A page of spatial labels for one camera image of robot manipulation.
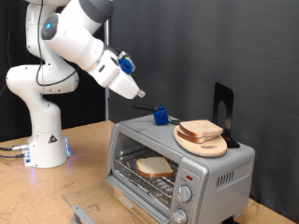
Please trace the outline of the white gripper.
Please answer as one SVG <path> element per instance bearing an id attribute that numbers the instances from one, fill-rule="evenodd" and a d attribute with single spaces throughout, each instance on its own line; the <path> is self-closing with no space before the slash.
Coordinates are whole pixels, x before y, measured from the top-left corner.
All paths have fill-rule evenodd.
<path id="1" fill-rule="evenodd" d="M 131 76 L 134 70 L 135 66 L 128 56 L 119 58 L 107 49 L 90 75 L 100 86 L 108 87 L 126 99 L 134 99 L 137 95 L 143 98 L 146 93 L 139 89 Z"/>

